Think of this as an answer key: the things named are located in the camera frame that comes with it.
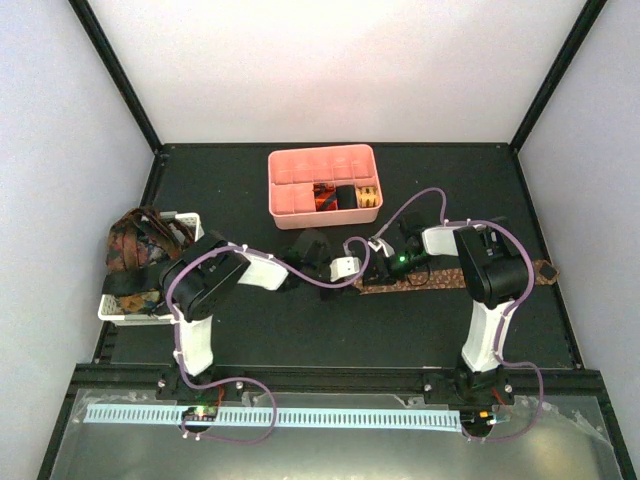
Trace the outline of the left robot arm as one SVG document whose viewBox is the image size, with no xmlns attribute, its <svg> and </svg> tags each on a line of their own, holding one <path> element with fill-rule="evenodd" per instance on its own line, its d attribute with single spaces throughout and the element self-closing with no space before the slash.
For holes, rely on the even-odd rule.
<svg viewBox="0 0 640 480">
<path fill-rule="evenodd" d="M 177 258 L 160 264 L 156 274 L 171 322 L 179 328 L 174 347 L 174 358 L 184 368 L 179 386 L 193 399 L 213 391 L 215 376 L 207 369 L 214 361 L 213 313 L 236 286 L 280 292 L 308 277 L 322 293 L 335 293 L 341 282 L 351 286 L 361 270 L 361 260 L 351 252 L 333 256 L 328 239 L 315 229 L 303 231 L 274 255 L 235 247 L 217 232 L 204 234 Z"/>
</svg>

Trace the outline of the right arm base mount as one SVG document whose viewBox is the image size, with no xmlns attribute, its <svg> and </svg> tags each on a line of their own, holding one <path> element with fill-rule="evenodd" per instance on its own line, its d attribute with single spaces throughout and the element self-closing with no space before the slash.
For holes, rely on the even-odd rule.
<svg viewBox="0 0 640 480">
<path fill-rule="evenodd" d="M 466 366 L 423 375 L 427 404 L 446 404 L 460 413 L 462 428 L 484 439 L 498 423 L 508 421 L 514 398 L 504 370 L 473 373 Z"/>
</svg>

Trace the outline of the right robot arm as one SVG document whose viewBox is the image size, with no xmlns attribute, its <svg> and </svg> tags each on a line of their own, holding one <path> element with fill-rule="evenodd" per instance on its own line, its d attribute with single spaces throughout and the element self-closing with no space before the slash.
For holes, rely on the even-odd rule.
<svg viewBox="0 0 640 480">
<path fill-rule="evenodd" d="M 499 383 L 511 318 L 535 285 L 533 262 L 505 217 L 418 225 L 406 228 L 404 236 L 406 248 L 400 252 L 379 234 L 369 240 L 376 265 L 365 282 L 389 285 L 436 256 L 458 259 L 472 310 L 452 382 L 461 400 L 479 402 Z"/>
</svg>

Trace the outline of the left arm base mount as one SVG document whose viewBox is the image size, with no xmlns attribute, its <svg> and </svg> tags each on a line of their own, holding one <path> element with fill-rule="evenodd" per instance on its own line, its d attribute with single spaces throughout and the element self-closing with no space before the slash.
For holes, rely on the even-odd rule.
<svg viewBox="0 0 640 480">
<path fill-rule="evenodd" d="M 197 376 L 187 374 L 189 386 L 177 366 L 165 369 L 158 380 L 155 398 L 183 407 L 178 426 L 191 433 L 202 433 L 217 419 L 225 401 L 237 402 L 247 385 L 245 380 L 233 380 L 215 387 L 207 387 L 218 380 L 214 368 L 210 367 Z"/>
</svg>

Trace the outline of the brown floral tie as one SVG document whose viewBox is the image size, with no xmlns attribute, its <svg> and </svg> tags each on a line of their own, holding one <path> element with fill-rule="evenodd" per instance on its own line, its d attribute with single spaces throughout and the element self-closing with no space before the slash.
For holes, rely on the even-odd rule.
<svg viewBox="0 0 640 480">
<path fill-rule="evenodd" d="M 559 270 L 546 260 L 533 262 L 536 286 L 548 286 L 557 282 Z M 424 290 L 465 289 L 465 280 L 461 268 L 452 268 L 411 273 L 406 280 L 393 280 L 390 285 L 365 285 L 362 280 L 355 283 L 362 295 L 384 294 Z"/>
</svg>

